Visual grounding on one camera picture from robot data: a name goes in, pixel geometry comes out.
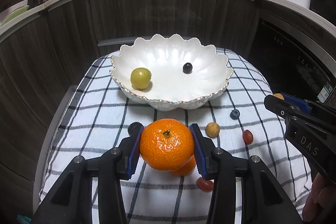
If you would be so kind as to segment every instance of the green plum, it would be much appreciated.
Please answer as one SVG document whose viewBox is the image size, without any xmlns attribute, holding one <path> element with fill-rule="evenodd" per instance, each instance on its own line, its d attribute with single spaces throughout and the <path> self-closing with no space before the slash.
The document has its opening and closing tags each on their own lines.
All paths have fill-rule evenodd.
<svg viewBox="0 0 336 224">
<path fill-rule="evenodd" d="M 131 73 L 131 83 L 138 90 L 147 88 L 151 78 L 152 74 L 146 68 L 136 68 Z"/>
</svg>

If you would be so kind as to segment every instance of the dishwasher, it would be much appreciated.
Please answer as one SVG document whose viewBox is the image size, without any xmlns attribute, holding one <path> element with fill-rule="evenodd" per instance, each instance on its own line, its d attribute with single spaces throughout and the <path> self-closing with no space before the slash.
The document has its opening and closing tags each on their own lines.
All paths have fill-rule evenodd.
<svg viewBox="0 0 336 224">
<path fill-rule="evenodd" d="M 273 93 L 325 103 L 336 86 L 336 61 L 306 34 L 269 14 L 260 19 L 248 61 Z"/>
</svg>

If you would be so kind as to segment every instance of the yellow fruit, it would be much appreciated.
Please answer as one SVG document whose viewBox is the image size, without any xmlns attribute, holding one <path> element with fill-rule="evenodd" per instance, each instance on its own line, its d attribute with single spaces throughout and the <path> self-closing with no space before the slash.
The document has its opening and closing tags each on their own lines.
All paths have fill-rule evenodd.
<svg viewBox="0 0 336 224">
<path fill-rule="evenodd" d="M 210 122 L 207 124 L 205 128 L 205 133 L 208 135 L 210 138 L 216 138 L 219 135 L 220 127 L 217 123 L 215 122 Z"/>
<path fill-rule="evenodd" d="M 174 119 L 161 119 L 142 132 L 140 154 L 156 170 L 172 171 L 186 165 L 194 154 L 190 130 Z"/>
<path fill-rule="evenodd" d="M 131 83 L 138 90 L 147 88 L 151 78 L 152 74 L 146 68 L 136 68 L 131 73 Z"/>
<path fill-rule="evenodd" d="M 281 93 L 274 93 L 273 96 L 278 97 L 279 99 L 284 100 L 284 97 L 282 96 Z"/>
</svg>

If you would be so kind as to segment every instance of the label sticker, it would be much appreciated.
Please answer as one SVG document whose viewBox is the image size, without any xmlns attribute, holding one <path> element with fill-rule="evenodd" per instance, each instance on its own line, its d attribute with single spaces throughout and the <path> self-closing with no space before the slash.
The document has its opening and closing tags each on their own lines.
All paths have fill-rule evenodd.
<svg viewBox="0 0 336 224">
<path fill-rule="evenodd" d="M 317 96 L 317 98 L 318 98 L 318 100 L 321 102 L 321 103 L 324 103 L 327 99 L 328 99 L 328 97 L 329 97 L 329 95 L 331 94 L 331 92 L 332 92 L 332 87 L 329 85 L 329 83 L 326 83 L 324 86 L 323 86 L 323 88 L 322 88 L 322 90 L 321 90 L 321 92 L 319 93 L 319 95 Z"/>
</svg>

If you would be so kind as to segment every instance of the checkered tablecloth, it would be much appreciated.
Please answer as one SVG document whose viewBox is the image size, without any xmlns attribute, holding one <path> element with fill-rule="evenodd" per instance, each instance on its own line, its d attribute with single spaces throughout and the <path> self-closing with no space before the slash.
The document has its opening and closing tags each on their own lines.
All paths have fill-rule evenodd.
<svg viewBox="0 0 336 224">
<path fill-rule="evenodd" d="M 149 105 L 137 104 L 126 98 L 109 75 L 110 57 L 96 60 L 79 84 L 70 105 L 55 132 L 46 162 L 40 191 L 41 200 L 76 155 L 86 159 L 98 157 L 128 137 L 127 127 L 134 121 L 144 126 L 173 118 L 189 126 L 198 123 L 203 135 L 209 122 L 220 125 L 220 135 L 213 139 L 236 157 L 258 155 L 276 176 L 301 213 L 311 190 L 307 160 L 284 138 L 284 120 L 265 109 L 264 97 L 272 94 L 263 75 L 249 62 L 231 51 L 228 66 L 234 68 L 226 92 L 195 110 L 175 109 L 161 112 Z M 240 118 L 232 120 L 233 108 Z M 242 132 L 249 129 L 254 142 L 246 145 Z M 129 181 L 121 181 L 128 221 L 133 223 L 205 223 L 211 193 L 202 192 L 195 184 L 200 175 L 197 168 L 185 177 L 152 169 L 140 157 L 136 173 Z M 97 179 L 92 188 L 93 223 L 99 223 Z M 236 180 L 236 223 L 241 223 L 241 182 Z"/>
</svg>

